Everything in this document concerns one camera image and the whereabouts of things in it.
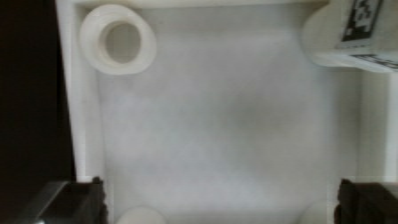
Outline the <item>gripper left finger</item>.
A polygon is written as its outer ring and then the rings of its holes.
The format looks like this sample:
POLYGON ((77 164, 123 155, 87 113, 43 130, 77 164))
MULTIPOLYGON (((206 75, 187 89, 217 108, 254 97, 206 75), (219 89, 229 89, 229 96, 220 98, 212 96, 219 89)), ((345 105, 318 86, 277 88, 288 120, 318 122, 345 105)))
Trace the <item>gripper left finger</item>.
POLYGON ((109 224, 105 183, 55 181, 45 185, 16 224, 109 224))

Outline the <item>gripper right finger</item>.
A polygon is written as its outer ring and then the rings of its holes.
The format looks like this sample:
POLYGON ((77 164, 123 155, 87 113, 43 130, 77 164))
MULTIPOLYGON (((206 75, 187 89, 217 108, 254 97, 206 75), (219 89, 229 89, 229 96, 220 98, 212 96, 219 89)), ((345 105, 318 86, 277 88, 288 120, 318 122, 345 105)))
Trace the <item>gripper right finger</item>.
POLYGON ((341 180, 336 224, 398 224, 398 197, 380 183, 341 180))

